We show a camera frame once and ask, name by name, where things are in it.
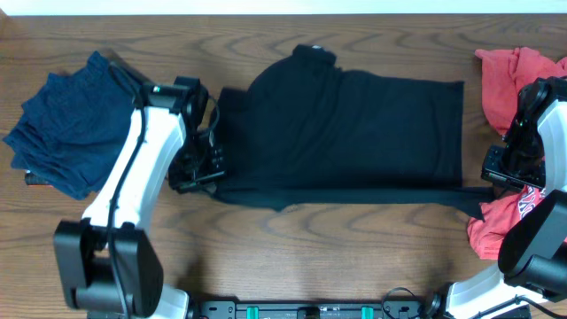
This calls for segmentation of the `black t-shirt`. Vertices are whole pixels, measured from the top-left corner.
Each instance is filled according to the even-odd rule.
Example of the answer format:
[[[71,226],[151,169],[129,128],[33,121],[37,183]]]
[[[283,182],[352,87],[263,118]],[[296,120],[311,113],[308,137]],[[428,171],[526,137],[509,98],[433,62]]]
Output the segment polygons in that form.
[[[491,190],[462,182],[461,82],[384,77],[299,45],[248,89],[223,89],[220,201],[440,204],[480,218]]]

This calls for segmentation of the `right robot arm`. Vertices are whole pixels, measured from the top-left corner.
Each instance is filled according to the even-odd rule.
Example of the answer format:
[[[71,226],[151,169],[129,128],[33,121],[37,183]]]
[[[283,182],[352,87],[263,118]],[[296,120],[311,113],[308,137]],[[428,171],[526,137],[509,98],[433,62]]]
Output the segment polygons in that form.
[[[566,79],[539,78],[518,93],[517,111],[485,156],[483,179],[501,188],[470,221],[470,245],[494,264],[431,295],[412,318],[556,318],[566,298]]]

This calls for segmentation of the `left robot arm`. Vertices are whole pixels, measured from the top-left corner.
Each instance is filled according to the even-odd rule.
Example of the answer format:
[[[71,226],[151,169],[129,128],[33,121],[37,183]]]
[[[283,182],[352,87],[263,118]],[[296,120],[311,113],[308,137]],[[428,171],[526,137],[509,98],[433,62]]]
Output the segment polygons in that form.
[[[226,175],[214,127],[201,128],[211,97],[197,78],[143,84],[128,137],[95,200],[53,238],[66,304],[91,318],[197,318],[190,295],[165,284],[150,239],[163,183],[206,191]]]

